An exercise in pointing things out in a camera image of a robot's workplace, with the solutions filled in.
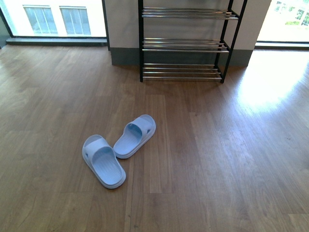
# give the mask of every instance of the window frame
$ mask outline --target window frame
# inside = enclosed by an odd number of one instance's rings
[[[2,19],[2,21],[4,22],[4,25],[11,37],[11,39],[18,39],[21,40],[21,42],[16,42],[16,44],[29,44],[29,40],[32,40],[33,43],[31,44],[36,44],[36,40],[40,40],[42,39],[43,42],[38,42],[38,45],[42,45],[42,44],[47,44],[47,45],[53,45],[53,44],[79,44],[80,46],[90,46],[90,41],[94,40],[94,44],[97,44],[98,42],[96,42],[97,40],[103,40],[104,42],[100,42],[100,44],[102,46],[107,46],[108,50],[110,51],[111,47],[110,47],[110,39],[109,39],[109,30],[108,30],[108,22],[107,22],[107,16],[106,16],[106,5],[105,5],[105,0],[102,0],[102,8],[103,8],[103,17],[104,17],[104,23],[105,23],[105,30],[106,30],[106,37],[89,37],[89,36],[79,36],[79,37],[63,37],[63,36],[20,36],[20,35],[13,35],[13,32],[4,16],[4,13],[2,11],[2,8],[0,7],[0,17]]]
[[[89,37],[91,37],[91,29],[90,29],[90,25],[89,25],[88,11],[87,11],[86,7],[84,7],[84,6],[59,6],[59,9],[61,11],[62,20],[63,20],[63,23],[65,25],[68,37],[76,37],[77,35],[84,35],[84,36],[88,36],[89,35]],[[88,24],[88,28],[89,28],[89,34],[84,34],[84,33],[83,34],[78,34],[78,33],[75,33],[75,27],[74,27],[74,23],[73,23],[73,19],[72,19],[71,13],[70,13],[70,18],[71,18],[71,23],[72,23],[72,26],[73,26],[74,34],[69,34],[68,33],[68,28],[67,28],[67,23],[66,23],[63,11],[62,11],[63,9],[66,9],[66,10],[68,10],[68,9],[85,10],[86,11],[86,15],[87,15],[87,24]],[[78,13],[79,13],[80,26],[82,28],[82,31],[84,32],[84,27],[83,27],[81,15],[80,15],[80,12],[78,12]]]
[[[301,17],[304,15],[304,13],[305,13],[305,11],[299,9],[299,10],[297,11],[297,15],[296,15],[295,18],[296,18],[297,20],[300,20]]]
[[[307,12],[307,14],[305,15],[305,18],[303,22],[301,23],[301,25],[309,26],[309,12]]]
[[[279,11],[281,4],[282,4],[281,1],[277,1],[275,11]]]
[[[26,11],[26,8],[28,8],[28,9],[31,9],[31,8],[33,8],[33,9],[34,9],[34,8],[37,8],[37,9],[50,9],[50,13],[51,13],[52,18],[53,18],[53,23],[54,23],[54,26],[55,26],[55,28],[56,28],[56,33],[51,33],[52,31],[50,30],[50,25],[48,24],[48,21],[47,21],[47,19],[46,19],[46,15],[45,15],[44,10],[42,10],[42,12],[43,12],[44,19],[45,19],[45,22],[46,22],[46,24],[47,24],[47,26],[48,26],[48,30],[50,31],[50,33],[43,33],[42,27],[41,27],[40,22],[39,22],[39,20],[38,20],[38,18],[37,18],[36,12],[34,11],[34,14],[35,14],[35,17],[36,17],[36,21],[37,21],[37,23],[39,24],[39,28],[40,28],[40,31],[41,31],[41,35],[46,35],[46,36],[48,36],[48,35],[58,35],[58,31],[57,31],[57,27],[56,27],[56,24],[55,24],[54,16],[53,16],[51,7],[50,7],[49,5],[23,5],[23,8],[24,8],[24,10],[25,10],[25,12],[26,12],[26,15],[27,15],[27,18],[28,18],[30,24],[31,24],[31,21],[30,21],[30,18],[29,18],[28,13],[27,13],[27,11]],[[31,24],[31,27],[32,27],[33,33],[36,34],[36,32],[34,31],[34,28],[33,28],[32,24]]]

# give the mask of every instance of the chrome rod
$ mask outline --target chrome rod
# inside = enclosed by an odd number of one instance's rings
[[[143,18],[184,18],[184,19],[223,19],[223,20],[238,20],[236,17],[217,17],[217,16],[176,16],[176,15],[143,15]]]
[[[143,41],[144,44],[192,44],[192,45],[225,45],[225,43],[201,43],[201,42],[195,42],[192,43],[190,41],[183,41],[183,42],[164,42],[164,41]]]
[[[221,77],[197,77],[197,76],[144,76],[144,79],[154,79],[154,80],[188,80],[188,81],[195,81],[195,80],[218,80],[220,81],[222,78]]]
[[[205,40],[205,39],[167,39],[167,38],[144,38],[144,40],[221,41],[221,40]]]
[[[197,69],[197,68],[156,68],[156,67],[149,67],[149,68],[143,68],[143,69],[147,69],[147,70],[171,70],[171,72],[173,70],[193,70],[193,71],[217,71],[218,69]]]
[[[155,64],[155,63],[145,63],[144,65],[155,65],[155,66],[211,66],[213,67],[213,64]]]
[[[235,14],[232,14],[232,12],[216,12],[216,11],[213,11],[213,12],[195,12],[195,11],[143,11],[143,14],[156,14],[156,15],[178,15],[178,14],[185,14],[185,15],[226,15],[226,16],[230,16],[230,15],[235,15]]]
[[[229,51],[211,51],[211,50],[184,50],[184,49],[143,49],[143,51],[153,52],[205,52],[205,53],[229,53]]]
[[[175,75],[175,74],[220,74],[220,72],[143,72],[147,74],[170,74],[170,75]]]
[[[144,10],[172,10],[172,11],[205,11],[205,12],[212,12],[212,11],[222,11],[227,12],[228,9],[199,9],[199,8],[167,8],[167,7],[144,7]]]
[[[202,50],[207,50],[207,49],[226,49],[226,47],[224,46],[216,46],[216,47],[211,47],[211,46],[170,46],[170,45],[144,45],[144,48],[170,48],[170,49],[174,49],[174,48],[180,48],[180,49],[202,49]]]

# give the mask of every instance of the slide sandal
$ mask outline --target slide sandal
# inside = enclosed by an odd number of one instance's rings
[[[142,115],[128,123],[123,135],[114,145],[116,156],[126,159],[132,156],[155,132],[155,121],[149,115]]]
[[[82,154],[104,187],[114,189],[123,184],[126,173],[116,159],[114,150],[102,136],[90,136],[84,143]]]

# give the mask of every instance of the window sill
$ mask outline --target window sill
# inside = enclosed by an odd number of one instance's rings
[[[257,42],[255,49],[289,49],[289,50],[309,50],[309,43],[267,43]]]
[[[107,46],[106,38],[9,38],[7,44],[42,46]]]

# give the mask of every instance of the white wall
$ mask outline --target white wall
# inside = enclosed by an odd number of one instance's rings
[[[248,0],[235,49],[253,50],[271,0]],[[151,7],[227,8],[228,0],[144,0]],[[139,47],[138,0],[105,0],[111,47]],[[242,0],[234,0],[240,12]],[[218,38],[223,22],[214,20],[145,19],[146,37]],[[229,22],[226,34],[231,41],[236,22]]]

